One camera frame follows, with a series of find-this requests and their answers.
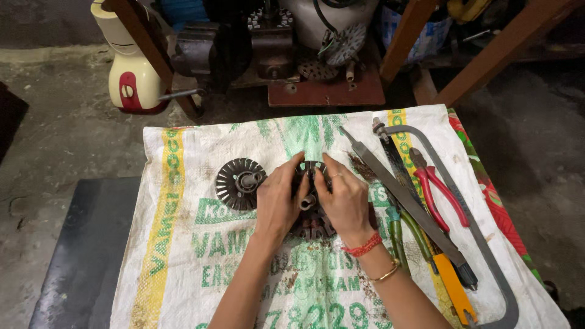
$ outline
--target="red thread bracelet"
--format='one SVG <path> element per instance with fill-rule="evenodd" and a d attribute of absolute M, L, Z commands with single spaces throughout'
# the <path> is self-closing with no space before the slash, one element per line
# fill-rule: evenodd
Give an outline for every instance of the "red thread bracelet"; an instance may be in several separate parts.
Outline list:
<path fill-rule="evenodd" d="M 358 258 L 359 256 L 365 255 L 368 251 L 372 250 L 380 243 L 382 243 L 382 238 L 380 237 L 380 234 L 378 234 L 378 231 L 376 231 L 374 235 L 372 235 L 371 238 L 366 242 L 366 244 L 353 249 L 341 247 L 341 250 L 350 253 L 355 258 Z"/>

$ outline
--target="pliers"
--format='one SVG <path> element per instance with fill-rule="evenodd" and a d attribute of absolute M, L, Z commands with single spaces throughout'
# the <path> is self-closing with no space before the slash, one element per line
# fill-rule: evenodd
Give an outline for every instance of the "pliers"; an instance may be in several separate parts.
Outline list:
<path fill-rule="evenodd" d="M 459 217 L 459 221 L 463 227 L 469 227 L 469 221 L 465 216 L 465 212 L 463 208 L 457 202 L 457 198 L 449 191 L 449 189 L 445 186 L 445 184 L 436 176 L 435 174 L 435 167 L 427 166 L 426 160 L 422 156 L 421 152 L 416 148 L 410 148 L 410 159 L 412 160 L 414 166 L 417 170 L 414 172 L 414 176 L 418 178 L 421 182 L 422 186 L 422 193 L 425 196 L 426 204 L 431 212 L 431 215 L 439 225 L 439 227 L 445 232 L 449 233 L 449 226 L 443 220 L 443 217 L 439 213 L 435 205 L 435 201 L 433 200 L 433 195 L 431 193 L 431 186 L 429 185 L 429 180 L 433 182 L 433 184 L 443 193 L 443 195 L 449 200 L 451 206 L 455 209 L 457 216 Z"/>

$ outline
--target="finger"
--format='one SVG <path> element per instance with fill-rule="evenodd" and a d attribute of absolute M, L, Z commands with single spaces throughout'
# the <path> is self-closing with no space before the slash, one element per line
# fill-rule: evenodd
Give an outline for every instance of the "finger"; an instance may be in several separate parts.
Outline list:
<path fill-rule="evenodd" d="M 331 193 L 327 190 L 325 177 L 320 168 L 315 168 L 315 189 L 321 204 L 329 204 L 331 202 Z"/>
<path fill-rule="evenodd" d="M 327 159 L 327 162 L 331 163 L 335 167 L 338 175 L 343 176 L 344 183 L 346 183 L 353 189 L 359 189 L 362 187 L 362 181 L 359 178 L 357 178 L 357 176 L 353 174 L 352 171 L 349 170 L 346 166 L 344 166 L 342 163 L 335 160 L 334 158 L 330 157 L 327 153 L 323 153 L 323 160 L 325 159 Z M 334 174 L 332 174 L 331 172 L 329 172 L 329 174 L 332 177 L 332 182 L 334 182 L 333 180 Z"/>
<path fill-rule="evenodd" d="M 269 186 L 272 184 L 278 184 L 280 182 L 280 177 L 282 176 L 281 167 L 276 167 L 272 171 L 272 173 L 264 180 L 262 185 Z"/>
<path fill-rule="evenodd" d="M 297 195 L 295 196 L 295 200 L 294 200 L 294 205 L 297 209 L 299 209 L 299 211 L 300 211 L 300 208 L 298 206 L 301 204 L 301 201 L 309 193 L 309 188 L 310 188 L 309 175 L 308 175 L 308 172 L 305 172 L 305 174 L 302 176 L 301 185 L 298 187 Z"/>
<path fill-rule="evenodd" d="M 335 161 L 332 157 L 330 157 L 327 153 L 323 153 L 323 162 L 327 165 L 327 171 L 329 172 L 329 177 L 333 177 L 338 175 L 339 172 L 339 162 Z"/>
<path fill-rule="evenodd" d="M 280 183 L 285 185 L 290 185 L 293 182 L 293 177 L 295 175 L 295 168 L 298 166 L 301 161 L 305 158 L 305 152 L 300 151 L 297 154 L 293 155 L 292 159 L 285 162 L 282 166 L 282 175 L 280 179 Z"/>

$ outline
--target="gray wall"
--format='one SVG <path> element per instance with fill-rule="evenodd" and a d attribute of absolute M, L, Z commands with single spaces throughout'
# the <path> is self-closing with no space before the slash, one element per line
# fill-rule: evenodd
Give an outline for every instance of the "gray wall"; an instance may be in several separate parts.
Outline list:
<path fill-rule="evenodd" d="M 92 0 L 0 0 L 0 48 L 104 43 Z"/>

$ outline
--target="black mat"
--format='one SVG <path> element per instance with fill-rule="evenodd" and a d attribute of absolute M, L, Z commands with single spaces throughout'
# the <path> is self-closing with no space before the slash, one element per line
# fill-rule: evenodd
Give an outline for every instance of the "black mat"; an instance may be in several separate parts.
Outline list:
<path fill-rule="evenodd" d="M 29 328 L 108 328 L 140 177 L 80 180 Z"/>

